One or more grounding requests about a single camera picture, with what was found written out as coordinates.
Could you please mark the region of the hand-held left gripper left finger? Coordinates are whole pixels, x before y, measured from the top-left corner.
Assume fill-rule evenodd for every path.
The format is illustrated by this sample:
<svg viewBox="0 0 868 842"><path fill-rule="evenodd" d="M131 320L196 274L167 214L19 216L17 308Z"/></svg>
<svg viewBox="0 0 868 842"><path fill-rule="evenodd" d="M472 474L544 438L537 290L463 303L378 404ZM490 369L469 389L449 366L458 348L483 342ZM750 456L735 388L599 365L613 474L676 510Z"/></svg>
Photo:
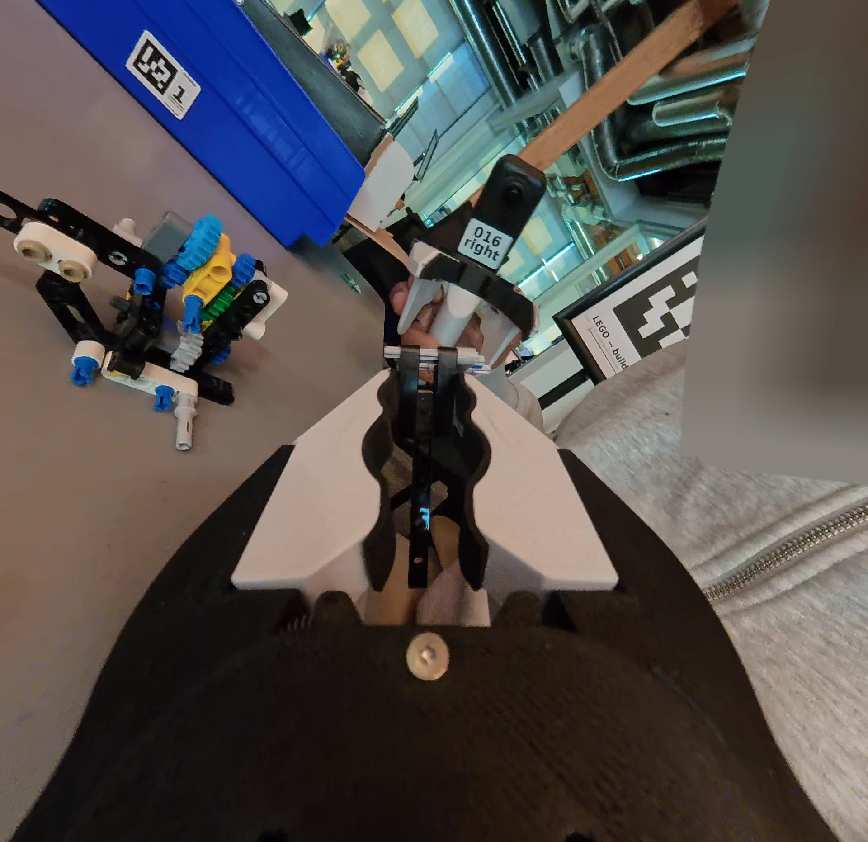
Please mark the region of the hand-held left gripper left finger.
<svg viewBox="0 0 868 842"><path fill-rule="evenodd" d="M298 590L309 607L346 594L365 623L402 622L402 590L385 589L397 534L387 478L397 378L381 370L303 433L231 574L241 590Z"/></svg>

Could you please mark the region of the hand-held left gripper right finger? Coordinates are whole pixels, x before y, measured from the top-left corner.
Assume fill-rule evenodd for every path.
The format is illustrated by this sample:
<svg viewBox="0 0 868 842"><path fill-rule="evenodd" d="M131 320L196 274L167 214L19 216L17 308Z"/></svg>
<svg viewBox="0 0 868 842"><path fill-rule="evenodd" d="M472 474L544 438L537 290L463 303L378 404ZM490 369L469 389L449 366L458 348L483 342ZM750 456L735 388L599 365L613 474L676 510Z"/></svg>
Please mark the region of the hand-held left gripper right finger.
<svg viewBox="0 0 868 842"><path fill-rule="evenodd" d="M469 587L498 604L517 592L613 591L617 571L558 447L470 375L455 408L477 447L459 535Z"/></svg>

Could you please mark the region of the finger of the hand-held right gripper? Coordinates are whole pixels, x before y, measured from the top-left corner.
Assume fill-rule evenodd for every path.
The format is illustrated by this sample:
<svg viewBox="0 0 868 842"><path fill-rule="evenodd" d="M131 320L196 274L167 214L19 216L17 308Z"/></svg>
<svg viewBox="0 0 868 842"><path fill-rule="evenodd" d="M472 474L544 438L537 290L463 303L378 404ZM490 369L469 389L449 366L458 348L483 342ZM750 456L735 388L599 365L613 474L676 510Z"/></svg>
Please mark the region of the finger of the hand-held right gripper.
<svg viewBox="0 0 868 842"><path fill-rule="evenodd" d="M535 334L539 309L521 291L510 291L512 300L504 311L492 302L480 301L466 322L456 345L473 350L477 360L473 370L495 370L517 343Z"/></svg>
<svg viewBox="0 0 868 842"><path fill-rule="evenodd" d="M397 330L401 337L413 326L436 347L456 345L456 258L417 241L408 256L409 278L400 306Z"/></svg>

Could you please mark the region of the grey lego axle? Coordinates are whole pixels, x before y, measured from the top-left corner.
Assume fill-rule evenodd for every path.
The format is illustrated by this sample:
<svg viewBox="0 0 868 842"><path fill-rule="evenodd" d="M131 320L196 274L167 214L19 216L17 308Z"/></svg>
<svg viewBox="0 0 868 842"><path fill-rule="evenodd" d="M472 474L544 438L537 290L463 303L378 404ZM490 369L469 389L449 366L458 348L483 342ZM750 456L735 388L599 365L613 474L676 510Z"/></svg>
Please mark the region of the grey lego axle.
<svg viewBox="0 0 868 842"><path fill-rule="evenodd" d="M484 358L477 351L466 348L424 348L410 345L385 345L383 347L383 358L386 362L398 363L398 361L413 350L417 351L417 368L422 373L433 374L441 360L451 357L454 360L454 365L459 371L467 374L479 376L486 374L491 370L491 366L484 362Z"/></svg>

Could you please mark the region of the black lego frame piece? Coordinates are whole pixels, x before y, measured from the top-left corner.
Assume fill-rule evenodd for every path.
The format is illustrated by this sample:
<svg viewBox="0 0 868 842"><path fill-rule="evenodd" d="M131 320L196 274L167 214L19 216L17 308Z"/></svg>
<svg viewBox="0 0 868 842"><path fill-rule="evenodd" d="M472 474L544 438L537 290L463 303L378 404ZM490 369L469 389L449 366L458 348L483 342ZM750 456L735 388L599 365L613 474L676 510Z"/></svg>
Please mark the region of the black lego frame piece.
<svg viewBox="0 0 868 842"><path fill-rule="evenodd" d="M434 349L429 357L418 347L398 351L398 413L391 422L397 445L411 463L410 481L397 501L409 502L408 573L410 589L428 587L433 551L431 487L435 480L458 479L441 458L454 462L448 450L452 435L455 393L460 383L460 353L454 347Z"/></svg>

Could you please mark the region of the person's right forearm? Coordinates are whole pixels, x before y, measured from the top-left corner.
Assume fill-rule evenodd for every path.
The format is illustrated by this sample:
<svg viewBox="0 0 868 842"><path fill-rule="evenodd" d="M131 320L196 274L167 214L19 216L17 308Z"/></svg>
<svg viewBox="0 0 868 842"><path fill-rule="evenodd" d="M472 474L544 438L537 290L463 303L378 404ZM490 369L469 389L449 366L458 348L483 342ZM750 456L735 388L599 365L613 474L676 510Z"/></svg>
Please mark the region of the person's right forearm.
<svg viewBox="0 0 868 842"><path fill-rule="evenodd" d="M504 363L483 374L475 375L474 380L504 402L537 432L546 435L542 410L536 397L524 384L514 382L507 376Z"/></svg>

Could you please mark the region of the colourful lego gear assembly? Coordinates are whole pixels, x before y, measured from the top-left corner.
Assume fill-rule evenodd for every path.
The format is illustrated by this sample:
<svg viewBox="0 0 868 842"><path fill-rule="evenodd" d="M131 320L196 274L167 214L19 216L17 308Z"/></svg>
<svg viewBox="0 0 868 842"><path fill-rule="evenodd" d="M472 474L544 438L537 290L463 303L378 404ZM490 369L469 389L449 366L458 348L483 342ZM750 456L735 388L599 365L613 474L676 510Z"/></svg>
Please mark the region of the colourful lego gear assembly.
<svg viewBox="0 0 868 842"><path fill-rule="evenodd" d="M192 447L200 399L228 406L232 385L210 370L243 338L259 340L287 292L262 261L235 254L222 222L166 212L145 238L129 218L107 228L56 198L37 207L2 192L2 228L41 269L36 291L73 343L69 379L98 376L172 413L175 448Z"/></svg>

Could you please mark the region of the person's right hand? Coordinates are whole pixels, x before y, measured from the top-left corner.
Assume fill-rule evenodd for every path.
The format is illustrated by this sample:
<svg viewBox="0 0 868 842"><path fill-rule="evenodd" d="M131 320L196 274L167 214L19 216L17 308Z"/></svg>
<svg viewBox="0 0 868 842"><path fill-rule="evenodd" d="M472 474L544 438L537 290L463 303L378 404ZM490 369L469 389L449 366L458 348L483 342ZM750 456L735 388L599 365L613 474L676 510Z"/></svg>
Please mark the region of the person's right hand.
<svg viewBox="0 0 868 842"><path fill-rule="evenodd" d="M391 312L400 318L404 312L411 285L412 278L397 283L389 292L388 300ZM430 329L438 313L439 305L431 302L419 308L415 318L408 324L406 330L399 334L399 343L406 346L417 346L418 348L434 349L439 347L436 338L431 337Z"/></svg>

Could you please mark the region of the black chair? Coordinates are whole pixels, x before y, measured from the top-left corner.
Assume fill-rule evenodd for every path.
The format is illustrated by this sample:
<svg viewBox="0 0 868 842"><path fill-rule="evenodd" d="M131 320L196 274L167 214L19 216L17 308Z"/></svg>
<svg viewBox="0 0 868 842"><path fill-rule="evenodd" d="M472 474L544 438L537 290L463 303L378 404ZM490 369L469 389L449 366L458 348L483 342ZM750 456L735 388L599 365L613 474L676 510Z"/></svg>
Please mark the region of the black chair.
<svg viewBox="0 0 868 842"><path fill-rule="evenodd" d="M402 216L385 227L398 246L408 253L415 240L428 238L433 227L411 209L404 209ZM396 284L405 282L409 275L406 266L388 251L368 238L358 228L343 225L332 244L348 262L369 283L374 291L389 306L389 294Z"/></svg>

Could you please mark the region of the cardboard box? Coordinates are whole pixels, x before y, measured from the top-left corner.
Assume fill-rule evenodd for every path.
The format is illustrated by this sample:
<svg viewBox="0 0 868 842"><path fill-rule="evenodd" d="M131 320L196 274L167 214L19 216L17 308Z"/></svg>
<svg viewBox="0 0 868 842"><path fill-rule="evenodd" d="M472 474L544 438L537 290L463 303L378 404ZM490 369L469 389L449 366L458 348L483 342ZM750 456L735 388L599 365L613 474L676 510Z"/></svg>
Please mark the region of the cardboard box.
<svg viewBox="0 0 868 842"><path fill-rule="evenodd" d="M385 132L365 166L365 180L344 218L377 245L393 252L400 260L406 254L383 229L383 222L403 206L402 197L414 178L412 159L392 135Z"/></svg>

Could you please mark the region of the framed sign with marker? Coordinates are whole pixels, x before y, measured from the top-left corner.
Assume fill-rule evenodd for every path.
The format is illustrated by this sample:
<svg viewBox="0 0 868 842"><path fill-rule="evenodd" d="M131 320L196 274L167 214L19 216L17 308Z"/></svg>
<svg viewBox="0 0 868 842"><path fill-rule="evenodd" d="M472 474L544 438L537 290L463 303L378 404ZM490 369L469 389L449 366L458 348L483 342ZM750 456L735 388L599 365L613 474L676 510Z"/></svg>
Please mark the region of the framed sign with marker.
<svg viewBox="0 0 868 842"><path fill-rule="evenodd" d="M688 338L707 223L684 229L555 315L594 384Z"/></svg>

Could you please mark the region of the wooden beam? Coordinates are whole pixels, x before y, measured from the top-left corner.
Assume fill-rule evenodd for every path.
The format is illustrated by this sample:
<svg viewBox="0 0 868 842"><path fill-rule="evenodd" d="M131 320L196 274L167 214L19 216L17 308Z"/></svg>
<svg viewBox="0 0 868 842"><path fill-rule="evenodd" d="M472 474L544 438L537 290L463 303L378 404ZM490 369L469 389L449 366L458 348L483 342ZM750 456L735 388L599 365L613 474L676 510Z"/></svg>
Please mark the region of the wooden beam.
<svg viewBox="0 0 868 842"><path fill-rule="evenodd" d="M686 0L517 155L545 170L719 23L737 0Z"/></svg>

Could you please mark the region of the blue plastic bin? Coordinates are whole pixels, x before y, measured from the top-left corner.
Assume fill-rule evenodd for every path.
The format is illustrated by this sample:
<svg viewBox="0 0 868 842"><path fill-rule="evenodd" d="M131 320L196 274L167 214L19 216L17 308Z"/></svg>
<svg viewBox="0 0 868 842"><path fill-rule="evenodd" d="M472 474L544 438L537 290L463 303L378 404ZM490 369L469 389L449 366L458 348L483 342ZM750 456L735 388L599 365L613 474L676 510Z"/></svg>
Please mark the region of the blue plastic bin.
<svg viewBox="0 0 868 842"><path fill-rule="evenodd" d="M331 240L361 163L235 0L36 0L286 247Z"/></svg>

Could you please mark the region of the dark grey panel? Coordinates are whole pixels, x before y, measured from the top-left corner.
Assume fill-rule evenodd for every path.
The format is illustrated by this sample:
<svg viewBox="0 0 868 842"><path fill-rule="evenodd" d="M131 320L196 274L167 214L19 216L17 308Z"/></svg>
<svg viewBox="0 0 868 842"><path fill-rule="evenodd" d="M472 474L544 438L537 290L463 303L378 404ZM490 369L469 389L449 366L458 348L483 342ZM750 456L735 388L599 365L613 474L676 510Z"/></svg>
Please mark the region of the dark grey panel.
<svg viewBox="0 0 868 842"><path fill-rule="evenodd" d="M385 122L265 0L234 0L278 61L350 149L371 149Z"/></svg>

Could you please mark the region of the person's grey hoodie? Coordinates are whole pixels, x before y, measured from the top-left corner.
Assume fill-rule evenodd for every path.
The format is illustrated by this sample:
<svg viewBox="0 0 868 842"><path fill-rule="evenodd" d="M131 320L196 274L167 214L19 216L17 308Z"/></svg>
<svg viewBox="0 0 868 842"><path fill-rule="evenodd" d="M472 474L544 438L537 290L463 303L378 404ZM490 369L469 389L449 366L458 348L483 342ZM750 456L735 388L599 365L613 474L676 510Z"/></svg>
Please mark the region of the person's grey hoodie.
<svg viewBox="0 0 868 842"><path fill-rule="evenodd" d="M593 388L555 442L667 544L711 601L839 840L867 838L867 491L683 455L683 341Z"/></svg>

